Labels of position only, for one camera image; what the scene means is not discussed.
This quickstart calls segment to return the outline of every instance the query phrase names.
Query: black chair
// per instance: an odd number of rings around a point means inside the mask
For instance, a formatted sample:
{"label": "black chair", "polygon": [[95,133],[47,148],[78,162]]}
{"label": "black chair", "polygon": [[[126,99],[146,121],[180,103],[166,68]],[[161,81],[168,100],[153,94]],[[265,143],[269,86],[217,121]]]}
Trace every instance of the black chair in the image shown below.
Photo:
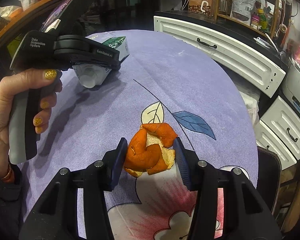
{"label": "black chair", "polygon": [[258,161],[257,191],[273,214],[280,187],[281,162],[274,152],[261,147],[258,147]]}

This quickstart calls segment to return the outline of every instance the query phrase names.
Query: white cabinet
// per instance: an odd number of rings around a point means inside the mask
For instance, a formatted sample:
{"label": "white cabinet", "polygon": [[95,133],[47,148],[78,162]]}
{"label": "white cabinet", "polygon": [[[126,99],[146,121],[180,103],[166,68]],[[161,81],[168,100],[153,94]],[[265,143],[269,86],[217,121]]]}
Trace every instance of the white cabinet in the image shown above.
{"label": "white cabinet", "polygon": [[284,142],[297,160],[300,159],[300,118],[278,96],[261,120]]}
{"label": "white cabinet", "polygon": [[[230,68],[266,95],[271,97],[279,87],[285,72],[271,60],[246,44],[204,26],[177,19],[154,16],[154,30],[164,32],[189,43],[213,60]],[[210,48],[197,41],[217,48]]]}
{"label": "white cabinet", "polygon": [[291,154],[289,149],[283,144],[278,136],[270,130],[267,125],[260,120],[260,122],[254,128],[257,145],[269,149],[276,153],[281,161],[282,169],[286,169],[297,163],[295,157]]}

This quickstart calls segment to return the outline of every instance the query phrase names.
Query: finger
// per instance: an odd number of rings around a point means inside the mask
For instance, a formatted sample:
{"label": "finger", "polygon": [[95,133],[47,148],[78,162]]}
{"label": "finger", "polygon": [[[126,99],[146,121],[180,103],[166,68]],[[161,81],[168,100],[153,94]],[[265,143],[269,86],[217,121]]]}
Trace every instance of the finger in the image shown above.
{"label": "finger", "polygon": [[37,134],[41,134],[41,133],[45,132],[48,129],[48,127],[49,127],[49,123],[45,123],[43,125],[36,126],[35,127],[35,132]]}
{"label": "finger", "polygon": [[51,117],[51,108],[43,109],[39,113],[37,113],[33,118],[34,126],[41,126],[49,122]]}
{"label": "finger", "polygon": [[47,109],[52,108],[57,104],[57,94],[53,92],[51,95],[44,97],[40,100],[40,108]]}
{"label": "finger", "polygon": [[59,80],[58,83],[56,84],[56,87],[55,87],[54,91],[57,92],[57,93],[62,91],[62,82],[61,82],[61,80]]}
{"label": "finger", "polygon": [[27,69],[16,75],[4,77],[0,82],[0,96],[12,99],[14,95],[29,89],[38,89],[53,83],[57,76],[55,69]]}

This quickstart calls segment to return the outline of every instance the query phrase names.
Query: table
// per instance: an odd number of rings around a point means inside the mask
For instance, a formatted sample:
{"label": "table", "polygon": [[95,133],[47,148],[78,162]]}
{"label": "table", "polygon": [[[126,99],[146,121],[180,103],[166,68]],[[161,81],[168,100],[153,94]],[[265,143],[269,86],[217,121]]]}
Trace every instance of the table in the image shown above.
{"label": "table", "polygon": [[[38,155],[21,167],[23,217],[60,168],[86,168],[115,149],[121,137],[129,142],[142,113],[153,104],[160,122],[173,127],[185,148],[217,168],[241,167],[256,186],[258,155],[251,121],[222,68],[198,48],[165,33],[129,30],[90,38],[102,42],[114,36],[127,37],[130,55],[102,86],[86,89],[73,70],[63,73],[63,91],[38,142]],[[210,129],[200,128],[204,122]],[[105,198],[115,239],[178,239],[188,233],[196,193],[186,190],[174,164],[138,179],[122,171],[118,186]],[[78,199],[78,227],[84,236],[81,191]],[[221,232],[222,221],[216,226]]]}

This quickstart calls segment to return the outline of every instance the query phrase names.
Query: human hand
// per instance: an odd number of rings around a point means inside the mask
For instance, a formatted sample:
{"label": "human hand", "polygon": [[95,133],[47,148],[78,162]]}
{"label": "human hand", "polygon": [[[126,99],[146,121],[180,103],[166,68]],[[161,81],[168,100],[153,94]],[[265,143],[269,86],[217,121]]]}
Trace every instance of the human hand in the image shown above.
{"label": "human hand", "polygon": [[[28,69],[13,76],[4,77],[0,82],[0,179],[8,172],[9,152],[9,117],[14,95],[29,89],[38,89],[53,83],[57,76],[56,70]],[[62,83],[56,85],[55,92],[61,92]],[[57,103],[57,94],[42,98],[40,111],[33,120],[36,133],[47,130],[51,116],[51,108]]]}

